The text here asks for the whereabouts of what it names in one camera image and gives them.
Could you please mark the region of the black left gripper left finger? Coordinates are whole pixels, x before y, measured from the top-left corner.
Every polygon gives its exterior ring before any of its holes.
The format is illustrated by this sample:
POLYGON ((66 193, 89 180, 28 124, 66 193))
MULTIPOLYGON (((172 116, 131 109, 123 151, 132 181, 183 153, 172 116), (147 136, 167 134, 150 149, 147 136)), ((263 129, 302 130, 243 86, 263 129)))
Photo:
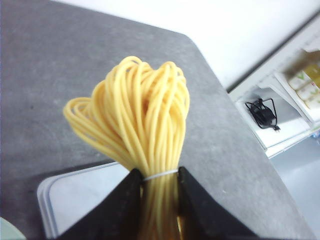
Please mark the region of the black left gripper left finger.
POLYGON ((58 237, 59 240, 136 240, 142 175, 133 169, 103 201, 58 237))

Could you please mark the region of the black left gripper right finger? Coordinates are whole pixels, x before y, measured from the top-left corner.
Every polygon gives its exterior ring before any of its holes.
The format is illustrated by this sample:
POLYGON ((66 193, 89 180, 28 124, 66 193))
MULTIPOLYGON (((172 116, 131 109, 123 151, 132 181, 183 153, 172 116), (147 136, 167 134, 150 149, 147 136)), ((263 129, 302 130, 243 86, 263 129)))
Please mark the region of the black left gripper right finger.
POLYGON ((184 240, 256 240, 258 235, 220 205, 185 168, 178 170, 184 240))

